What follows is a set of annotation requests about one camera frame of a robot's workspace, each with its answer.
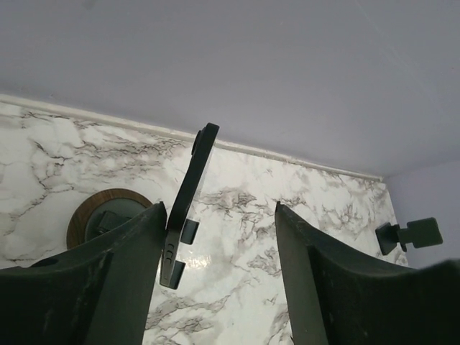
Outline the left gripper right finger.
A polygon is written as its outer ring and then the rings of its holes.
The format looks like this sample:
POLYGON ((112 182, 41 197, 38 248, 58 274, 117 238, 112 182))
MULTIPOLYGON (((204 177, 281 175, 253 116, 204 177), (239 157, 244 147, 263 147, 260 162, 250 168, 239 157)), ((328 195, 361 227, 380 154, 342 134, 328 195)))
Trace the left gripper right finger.
POLYGON ((423 269, 360 252, 275 209, 295 344, 457 344, 459 261, 423 269))

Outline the black phone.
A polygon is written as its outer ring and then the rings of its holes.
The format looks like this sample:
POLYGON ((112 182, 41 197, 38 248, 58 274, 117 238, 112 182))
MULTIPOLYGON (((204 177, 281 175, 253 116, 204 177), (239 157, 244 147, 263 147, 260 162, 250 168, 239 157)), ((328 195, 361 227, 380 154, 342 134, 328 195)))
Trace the black phone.
POLYGON ((185 263, 177 260, 179 246, 191 245, 196 237, 199 223, 188 218, 188 213, 199 191, 218 132, 218 125, 208 123, 197 133, 188 169, 172 205, 160 268, 160 284, 166 288, 178 288, 185 269, 185 263))

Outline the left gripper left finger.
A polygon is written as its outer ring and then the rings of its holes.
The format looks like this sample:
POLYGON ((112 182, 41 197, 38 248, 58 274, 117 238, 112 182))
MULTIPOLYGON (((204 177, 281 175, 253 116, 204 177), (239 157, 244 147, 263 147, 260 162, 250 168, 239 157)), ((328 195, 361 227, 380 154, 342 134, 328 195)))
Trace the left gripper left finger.
POLYGON ((1 270, 2 344, 141 344, 165 241, 163 203, 85 244, 1 270))

